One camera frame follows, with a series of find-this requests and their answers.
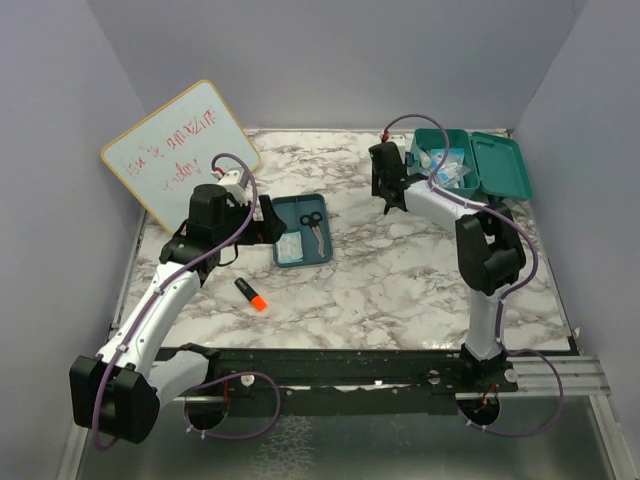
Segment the teal plaster sheet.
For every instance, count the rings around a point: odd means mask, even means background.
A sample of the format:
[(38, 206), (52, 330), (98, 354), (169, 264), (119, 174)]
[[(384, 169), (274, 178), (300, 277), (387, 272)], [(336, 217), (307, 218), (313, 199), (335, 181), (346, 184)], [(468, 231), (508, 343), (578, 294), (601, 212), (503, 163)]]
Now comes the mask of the teal plaster sheet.
[(299, 230), (287, 232), (276, 243), (277, 262), (293, 264), (303, 260), (302, 236)]

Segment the teal divided tray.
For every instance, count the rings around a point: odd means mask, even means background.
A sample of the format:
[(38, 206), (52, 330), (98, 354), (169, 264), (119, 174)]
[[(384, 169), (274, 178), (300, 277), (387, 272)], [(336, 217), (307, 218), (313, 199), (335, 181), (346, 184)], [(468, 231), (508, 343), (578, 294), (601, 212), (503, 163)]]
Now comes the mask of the teal divided tray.
[[(293, 268), (327, 263), (332, 259), (333, 246), (329, 227), (328, 212), (324, 197), (318, 193), (278, 197), (273, 200), (277, 215), (286, 223), (287, 232), (299, 230), (302, 236), (303, 260), (293, 264), (277, 262), (276, 244), (273, 247), (273, 260), (280, 268)], [(320, 211), (324, 219), (320, 222), (325, 243), (325, 257), (317, 253), (318, 243), (311, 229), (300, 224), (300, 217), (313, 211)]]

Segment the black handled scissors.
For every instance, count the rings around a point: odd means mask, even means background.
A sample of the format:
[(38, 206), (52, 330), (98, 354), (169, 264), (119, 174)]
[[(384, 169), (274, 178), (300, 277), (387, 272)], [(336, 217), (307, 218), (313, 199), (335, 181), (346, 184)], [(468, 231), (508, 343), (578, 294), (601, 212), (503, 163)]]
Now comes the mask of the black handled scissors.
[(318, 243), (317, 253), (321, 258), (325, 257), (324, 236), (320, 227), (320, 222), (324, 219), (320, 211), (313, 211), (300, 217), (300, 224), (309, 227)]

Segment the blue alcohol pad sachets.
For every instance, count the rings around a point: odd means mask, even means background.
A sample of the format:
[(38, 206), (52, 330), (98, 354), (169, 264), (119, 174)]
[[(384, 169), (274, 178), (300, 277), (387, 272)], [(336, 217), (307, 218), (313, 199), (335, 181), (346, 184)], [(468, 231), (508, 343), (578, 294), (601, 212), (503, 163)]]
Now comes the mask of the blue alcohol pad sachets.
[(433, 159), (433, 165), (430, 170), (425, 170), (430, 175), (434, 169), (437, 170), (435, 183), (443, 188), (459, 188), (462, 186), (464, 177), (471, 169), (464, 163), (465, 150), (463, 148), (452, 148), (449, 150), (444, 164), (439, 167), (440, 162), (444, 158), (445, 150), (443, 148), (431, 149), (428, 154)]

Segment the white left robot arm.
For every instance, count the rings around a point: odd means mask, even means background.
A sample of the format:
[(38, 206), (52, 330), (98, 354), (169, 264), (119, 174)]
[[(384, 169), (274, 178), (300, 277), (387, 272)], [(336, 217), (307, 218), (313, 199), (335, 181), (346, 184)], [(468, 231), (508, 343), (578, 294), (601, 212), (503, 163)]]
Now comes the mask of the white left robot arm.
[(197, 186), (187, 219), (163, 246), (151, 284), (119, 330), (92, 357), (80, 356), (69, 372), (74, 421), (102, 435), (139, 444), (160, 410), (183, 393), (206, 395), (237, 379), (223, 374), (220, 352), (188, 343), (156, 365), (157, 354), (186, 304), (221, 266), (231, 246), (274, 244), (286, 225), (267, 195), (251, 200), (219, 184)]

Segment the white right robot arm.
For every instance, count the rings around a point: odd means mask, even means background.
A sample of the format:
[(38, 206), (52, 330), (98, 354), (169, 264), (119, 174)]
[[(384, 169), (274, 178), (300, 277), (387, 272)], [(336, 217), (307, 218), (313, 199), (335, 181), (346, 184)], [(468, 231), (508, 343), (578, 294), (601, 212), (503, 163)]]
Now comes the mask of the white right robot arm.
[(421, 174), (408, 174), (397, 145), (386, 141), (369, 148), (374, 197), (385, 212), (397, 208), (434, 223), (454, 235), (458, 271), (470, 289), (469, 330), (461, 347), (461, 383), (481, 391), (491, 384), (506, 359), (500, 326), (501, 296), (519, 279), (526, 256), (509, 208), (486, 206), (430, 185)]

